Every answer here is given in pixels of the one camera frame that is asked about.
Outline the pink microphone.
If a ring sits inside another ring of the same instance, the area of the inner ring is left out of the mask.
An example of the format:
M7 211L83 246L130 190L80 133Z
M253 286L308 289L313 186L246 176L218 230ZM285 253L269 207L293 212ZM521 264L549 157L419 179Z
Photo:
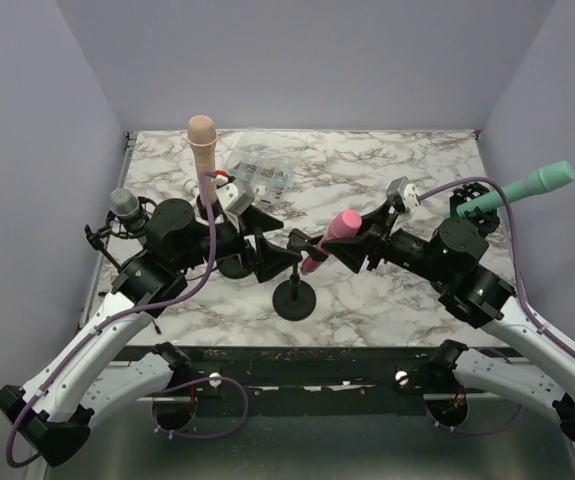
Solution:
M316 250L322 255L321 260L308 256L302 263L301 274L308 275L316 271L329 257L329 253L323 247L328 240L351 238L357 234L362 226L361 215L353 209L347 209L339 213L329 224L326 233L316 244Z

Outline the black desk mic stand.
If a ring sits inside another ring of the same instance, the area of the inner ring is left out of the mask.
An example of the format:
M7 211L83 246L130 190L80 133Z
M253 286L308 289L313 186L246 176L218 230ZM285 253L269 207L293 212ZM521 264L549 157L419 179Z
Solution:
M203 175L212 180L216 189L236 179L232 176L223 175L219 171L214 171L213 173L204 172ZM211 240L209 256L213 257L213 262L211 265L215 267L223 277L228 279L242 279L249 276L252 273L252 267L242 264L237 256L225 258L223 260L215 259L216 225L225 222L231 223L236 228L236 230L245 237L247 233L243 231L240 217L234 219L233 221L227 218L223 213L218 198L213 205L210 205L209 201L205 200L205 196L201 192L200 186L196 205L197 212L202 216L205 224L209 226Z
M328 255L318 248L322 235L311 237L299 229L292 229L288 236L287 249L297 254L296 263L291 267L289 278L274 290L272 305L283 319L298 322L312 314L317 299L313 287L301 278L301 264L312 259L323 263Z

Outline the beige microphone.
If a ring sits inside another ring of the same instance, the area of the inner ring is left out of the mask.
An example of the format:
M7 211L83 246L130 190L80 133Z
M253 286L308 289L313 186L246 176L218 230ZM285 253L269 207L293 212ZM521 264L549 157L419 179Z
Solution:
M217 201L216 188L204 172L213 173L217 131L214 121L207 115L196 115L188 121L187 140L193 152L194 165L201 192L205 200L213 205Z

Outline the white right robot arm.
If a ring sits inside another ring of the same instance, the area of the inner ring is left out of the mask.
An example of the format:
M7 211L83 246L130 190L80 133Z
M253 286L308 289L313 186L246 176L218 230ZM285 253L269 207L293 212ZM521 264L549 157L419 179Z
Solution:
M456 319L481 329L533 365L526 371L466 347L427 367L436 390L456 385L484 390L558 421L575 443L575 341L527 302L520 283L509 284L481 265L488 242L461 217L442 221L425 241L394 228L388 205L364 216L359 234L327 240L323 247L353 272L392 263L430 282Z

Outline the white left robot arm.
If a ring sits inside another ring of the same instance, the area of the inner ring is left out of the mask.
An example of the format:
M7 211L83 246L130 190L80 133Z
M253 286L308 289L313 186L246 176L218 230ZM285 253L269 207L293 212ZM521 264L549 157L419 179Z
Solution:
M18 436L37 458L56 467L70 460L93 428L124 404L161 391L181 393L190 381L189 363L168 342L154 346L121 374L106 368L167 308L197 295L217 261L240 258L260 283L297 262L294 252L265 237L283 228L283 222L249 201L228 195L225 202L205 209L204 222L197 221L185 200L165 200L147 212L150 202L127 189L113 191L105 226L87 228L87 240L102 251L107 236L136 239L141 251L116 266L111 292L48 366L21 386L0 389L0 410L12 424L6 446L9 466L28 464L13 455Z

